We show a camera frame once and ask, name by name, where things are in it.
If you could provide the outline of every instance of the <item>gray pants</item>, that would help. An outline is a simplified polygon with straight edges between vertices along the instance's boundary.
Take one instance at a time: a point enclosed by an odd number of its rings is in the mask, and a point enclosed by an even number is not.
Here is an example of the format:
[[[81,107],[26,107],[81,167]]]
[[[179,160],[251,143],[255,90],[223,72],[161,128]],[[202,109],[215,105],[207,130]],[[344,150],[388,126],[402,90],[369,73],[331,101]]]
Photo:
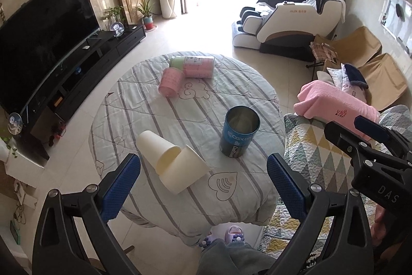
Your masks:
[[[226,245],[216,239],[202,252],[196,275],[252,275],[269,269],[275,261],[243,241]]]

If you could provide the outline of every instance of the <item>black tv cabinet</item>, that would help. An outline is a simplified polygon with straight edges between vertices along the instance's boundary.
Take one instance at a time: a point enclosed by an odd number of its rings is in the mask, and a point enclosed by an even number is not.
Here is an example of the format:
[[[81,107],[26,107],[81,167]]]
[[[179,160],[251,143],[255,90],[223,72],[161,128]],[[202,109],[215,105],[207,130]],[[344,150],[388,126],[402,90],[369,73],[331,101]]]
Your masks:
[[[21,144],[48,160],[43,144],[30,133],[43,110],[48,106],[62,121],[69,121],[95,86],[145,36],[143,25],[130,25],[118,38],[113,31],[100,31],[74,50],[21,112]]]

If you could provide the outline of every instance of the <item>massage chair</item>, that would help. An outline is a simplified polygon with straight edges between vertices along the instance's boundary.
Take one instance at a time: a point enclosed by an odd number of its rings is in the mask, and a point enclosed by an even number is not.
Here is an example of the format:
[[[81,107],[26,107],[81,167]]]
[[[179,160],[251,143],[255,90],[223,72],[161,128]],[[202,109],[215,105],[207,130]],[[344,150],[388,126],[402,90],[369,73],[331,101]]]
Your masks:
[[[343,0],[258,0],[255,8],[244,7],[241,19],[232,24],[232,44],[301,58],[289,53],[308,47],[315,35],[331,33],[344,19],[344,6]]]

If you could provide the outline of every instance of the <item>black flat screen tv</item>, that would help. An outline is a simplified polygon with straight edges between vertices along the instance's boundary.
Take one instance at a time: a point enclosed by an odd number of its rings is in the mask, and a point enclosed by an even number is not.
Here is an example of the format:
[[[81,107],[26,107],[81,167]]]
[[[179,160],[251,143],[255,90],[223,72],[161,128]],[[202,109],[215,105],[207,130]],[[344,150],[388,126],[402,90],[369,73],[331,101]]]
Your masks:
[[[90,0],[30,0],[0,27],[0,104],[22,112],[36,89],[99,29]]]

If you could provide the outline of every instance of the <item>striped tablecloth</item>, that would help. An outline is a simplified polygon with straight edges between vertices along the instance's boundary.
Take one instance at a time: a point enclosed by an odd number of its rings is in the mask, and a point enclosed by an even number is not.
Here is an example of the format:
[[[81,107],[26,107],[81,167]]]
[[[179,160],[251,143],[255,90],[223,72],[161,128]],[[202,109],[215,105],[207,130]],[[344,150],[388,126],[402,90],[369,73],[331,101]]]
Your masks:
[[[266,170],[272,153],[284,153],[285,125],[275,90],[254,69],[215,55],[212,79],[186,79],[178,97],[158,93],[163,69],[173,55],[135,65],[112,87],[100,105],[90,131],[90,150],[103,178],[128,153],[140,156],[142,169],[123,213],[137,224],[158,226],[187,245],[203,239],[212,226],[227,222],[266,225],[277,204],[277,192]],[[229,108],[246,105],[260,116],[261,126],[246,153],[228,158],[219,150]],[[178,195],[161,183],[136,146],[136,137],[151,130],[168,141],[192,147],[209,172]],[[222,180],[235,180],[229,187]]]

